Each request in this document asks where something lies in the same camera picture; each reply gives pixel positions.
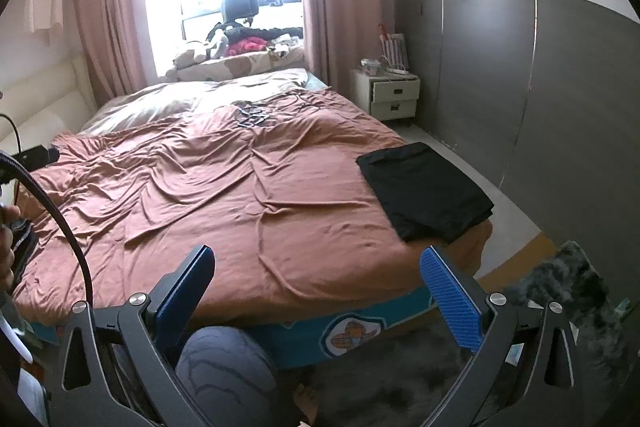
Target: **pile of clothes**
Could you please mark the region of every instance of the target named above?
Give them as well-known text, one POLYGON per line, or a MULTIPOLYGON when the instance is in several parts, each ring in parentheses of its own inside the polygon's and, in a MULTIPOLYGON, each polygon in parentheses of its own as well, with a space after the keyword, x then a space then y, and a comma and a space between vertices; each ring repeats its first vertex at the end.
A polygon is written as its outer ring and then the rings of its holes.
POLYGON ((206 60, 234 57, 250 52, 269 51, 278 58, 286 57, 290 50, 301 45, 302 28, 247 28, 238 23, 222 23, 209 32, 204 42, 186 43, 174 57, 173 67, 166 72, 169 80, 177 80, 177 71, 201 64, 206 60))

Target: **black cable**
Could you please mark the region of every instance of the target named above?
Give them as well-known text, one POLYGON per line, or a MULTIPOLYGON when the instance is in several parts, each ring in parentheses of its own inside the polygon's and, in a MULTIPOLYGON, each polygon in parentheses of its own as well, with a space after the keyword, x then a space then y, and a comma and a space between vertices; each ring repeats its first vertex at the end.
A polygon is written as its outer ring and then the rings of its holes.
POLYGON ((17 162, 14 158, 9 156, 6 152, 0 150, 0 167, 7 172, 11 173, 16 180, 18 180, 24 188, 30 191, 33 196, 42 204, 44 209, 53 217, 53 220, 58 224, 60 230, 65 235, 66 240, 69 242, 69 246, 71 250, 73 250, 76 259, 78 260, 78 264, 80 265, 80 270, 82 272, 82 278, 84 279, 84 293, 86 295, 86 301, 89 303, 89 306, 94 305, 94 286, 91 281, 91 272, 89 272, 89 265, 84 258, 84 254, 82 253, 82 249, 80 245, 78 245, 78 240, 76 236, 71 231, 68 223, 65 220, 65 217, 57 208, 56 204, 51 201, 47 193, 43 190, 38 182, 33 179, 29 171, 21 165, 20 162, 17 162))
MULTIPOLYGON (((21 154, 22 153, 22 146, 20 145, 20 133, 18 133, 18 128, 15 126, 14 121, 11 119, 11 117, 9 117, 8 114, 0 112, 0 117, 4 118, 5 120, 7 120, 11 124, 11 127, 14 128, 15 141, 18 144, 18 154, 21 154)), ((20 184, 16 183, 15 187, 14 187, 14 204, 18 203, 18 188, 20 188, 20 184)))

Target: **nightstand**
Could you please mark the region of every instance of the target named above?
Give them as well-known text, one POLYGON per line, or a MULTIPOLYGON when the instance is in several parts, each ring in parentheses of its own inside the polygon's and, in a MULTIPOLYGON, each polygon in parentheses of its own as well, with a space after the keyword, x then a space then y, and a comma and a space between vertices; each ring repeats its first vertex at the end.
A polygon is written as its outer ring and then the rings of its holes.
POLYGON ((420 79, 414 74, 382 73, 367 76, 351 70, 351 102, 377 120, 415 116, 420 79))

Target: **beige headboard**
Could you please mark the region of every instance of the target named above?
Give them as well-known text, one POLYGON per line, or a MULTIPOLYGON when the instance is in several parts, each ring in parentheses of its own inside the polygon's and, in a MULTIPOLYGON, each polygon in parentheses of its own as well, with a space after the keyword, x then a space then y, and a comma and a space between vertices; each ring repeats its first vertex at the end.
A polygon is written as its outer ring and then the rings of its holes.
MULTIPOLYGON (((23 150, 47 145, 62 131, 80 131, 97 111, 83 55, 20 80, 2 95, 0 112, 14 120, 23 150)), ((0 149, 18 152, 14 131, 4 118, 0 119, 0 149)), ((9 203, 12 198, 12 188, 3 187, 0 200, 9 203)))

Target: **person's knee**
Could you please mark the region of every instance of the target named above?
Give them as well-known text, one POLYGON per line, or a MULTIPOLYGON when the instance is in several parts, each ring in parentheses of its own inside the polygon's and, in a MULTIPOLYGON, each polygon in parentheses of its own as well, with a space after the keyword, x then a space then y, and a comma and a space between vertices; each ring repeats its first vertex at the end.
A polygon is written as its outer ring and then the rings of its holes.
POLYGON ((273 362, 244 331, 209 327, 187 341, 176 375, 216 425, 271 425, 278 391, 273 362))

